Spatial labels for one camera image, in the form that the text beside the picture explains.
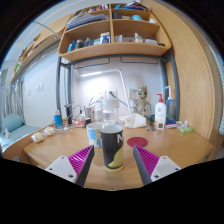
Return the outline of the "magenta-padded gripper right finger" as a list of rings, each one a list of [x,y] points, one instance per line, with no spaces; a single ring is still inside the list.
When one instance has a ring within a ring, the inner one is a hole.
[[[168,156],[159,157],[137,145],[133,146],[133,155],[143,185],[155,182],[180,170],[180,167]]]

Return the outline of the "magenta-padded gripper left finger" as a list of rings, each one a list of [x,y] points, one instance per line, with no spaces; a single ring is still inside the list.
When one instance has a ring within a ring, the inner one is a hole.
[[[69,157],[58,157],[46,168],[46,171],[83,187],[93,156],[94,146],[91,145]]]

